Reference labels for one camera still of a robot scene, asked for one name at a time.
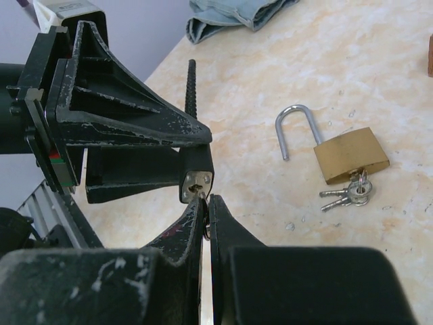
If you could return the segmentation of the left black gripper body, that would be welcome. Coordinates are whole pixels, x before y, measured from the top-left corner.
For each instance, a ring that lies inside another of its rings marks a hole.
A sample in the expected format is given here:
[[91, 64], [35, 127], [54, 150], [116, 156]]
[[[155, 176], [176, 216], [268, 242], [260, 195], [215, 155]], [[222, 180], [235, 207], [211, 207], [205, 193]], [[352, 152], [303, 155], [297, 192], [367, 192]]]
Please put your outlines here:
[[25, 64], [6, 65], [6, 152], [33, 154], [54, 192], [71, 192], [78, 180], [59, 139], [55, 105], [69, 58], [60, 45], [64, 27], [38, 34]]

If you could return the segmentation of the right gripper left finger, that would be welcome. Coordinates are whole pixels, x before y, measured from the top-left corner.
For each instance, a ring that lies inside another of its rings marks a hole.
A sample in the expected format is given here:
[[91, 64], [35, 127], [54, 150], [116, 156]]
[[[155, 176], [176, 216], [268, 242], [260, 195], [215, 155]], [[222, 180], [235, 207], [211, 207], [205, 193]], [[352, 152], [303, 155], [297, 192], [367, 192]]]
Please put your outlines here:
[[13, 251], [1, 260], [2, 324], [198, 324], [206, 201], [143, 248]]

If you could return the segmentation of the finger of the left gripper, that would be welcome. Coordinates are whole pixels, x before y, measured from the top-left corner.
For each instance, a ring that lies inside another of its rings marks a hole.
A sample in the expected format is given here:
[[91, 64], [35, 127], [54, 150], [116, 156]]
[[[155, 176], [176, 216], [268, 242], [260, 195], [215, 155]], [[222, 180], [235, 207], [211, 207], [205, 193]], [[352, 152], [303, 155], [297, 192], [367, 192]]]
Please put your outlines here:
[[164, 100], [110, 51], [94, 22], [80, 20], [75, 38], [52, 26], [55, 70], [45, 107], [49, 144], [72, 147], [193, 147], [210, 129]]
[[183, 157], [169, 148], [87, 150], [87, 202], [105, 203], [181, 182]]

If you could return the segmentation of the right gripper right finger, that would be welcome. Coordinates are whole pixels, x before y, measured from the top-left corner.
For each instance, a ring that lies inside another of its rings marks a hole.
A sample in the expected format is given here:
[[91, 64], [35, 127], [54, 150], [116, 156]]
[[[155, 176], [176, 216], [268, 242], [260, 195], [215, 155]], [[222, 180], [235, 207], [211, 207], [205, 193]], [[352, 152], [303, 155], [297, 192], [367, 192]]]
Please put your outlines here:
[[366, 247], [267, 246], [209, 203], [215, 324], [414, 324], [384, 254]]

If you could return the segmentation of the silver key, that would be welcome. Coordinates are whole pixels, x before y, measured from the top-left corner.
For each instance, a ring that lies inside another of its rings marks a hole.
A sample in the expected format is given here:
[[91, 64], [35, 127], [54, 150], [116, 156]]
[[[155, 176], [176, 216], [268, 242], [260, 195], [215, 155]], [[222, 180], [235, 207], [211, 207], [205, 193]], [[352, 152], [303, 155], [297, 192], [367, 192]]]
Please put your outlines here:
[[199, 193], [199, 197], [202, 199], [203, 203], [203, 222], [204, 222], [204, 230], [203, 230], [203, 236], [206, 241], [210, 241], [210, 217], [209, 217], [209, 203], [207, 196], [204, 192]]
[[321, 198], [335, 196], [337, 200], [321, 207], [322, 212], [328, 212], [336, 207], [347, 207], [350, 205], [363, 206], [369, 202], [373, 185], [370, 182], [367, 171], [363, 169], [350, 176], [350, 183], [341, 190], [328, 190], [319, 193]]

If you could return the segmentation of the black cable lock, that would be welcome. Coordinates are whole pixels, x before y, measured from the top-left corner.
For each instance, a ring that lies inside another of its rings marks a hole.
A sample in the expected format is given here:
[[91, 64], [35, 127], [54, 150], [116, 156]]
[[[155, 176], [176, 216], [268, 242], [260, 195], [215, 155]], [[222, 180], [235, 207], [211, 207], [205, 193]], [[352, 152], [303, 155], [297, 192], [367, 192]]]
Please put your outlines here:
[[[197, 120], [196, 61], [189, 60], [185, 112]], [[214, 165], [209, 144], [180, 148], [179, 199], [189, 203], [195, 196], [208, 198], [214, 181]]]

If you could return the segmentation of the brass padlock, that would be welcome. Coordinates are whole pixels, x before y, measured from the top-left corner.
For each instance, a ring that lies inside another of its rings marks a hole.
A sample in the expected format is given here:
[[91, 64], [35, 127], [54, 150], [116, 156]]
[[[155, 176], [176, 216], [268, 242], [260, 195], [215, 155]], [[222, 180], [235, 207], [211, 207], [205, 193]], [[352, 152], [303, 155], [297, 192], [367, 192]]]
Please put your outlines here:
[[285, 108], [275, 119], [275, 130], [284, 161], [289, 160], [289, 152], [283, 133], [283, 120], [294, 112], [302, 112], [307, 119], [316, 142], [313, 150], [326, 184], [343, 183], [356, 174], [366, 172], [371, 175], [390, 166], [390, 160], [371, 128], [356, 129], [323, 141], [312, 111], [301, 104]]

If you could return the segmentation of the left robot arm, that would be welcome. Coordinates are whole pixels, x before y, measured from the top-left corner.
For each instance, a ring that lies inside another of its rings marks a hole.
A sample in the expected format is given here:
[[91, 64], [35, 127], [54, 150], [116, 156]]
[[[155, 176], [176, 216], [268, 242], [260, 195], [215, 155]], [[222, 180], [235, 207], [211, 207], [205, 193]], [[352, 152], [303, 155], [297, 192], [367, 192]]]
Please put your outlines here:
[[197, 118], [196, 63], [176, 108], [115, 57], [92, 21], [53, 26], [25, 64], [1, 65], [1, 153], [34, 155], [59, 194], [83, 183], [97, 204], [176, 186], [188, 203], [212, 188], [211, 141]]

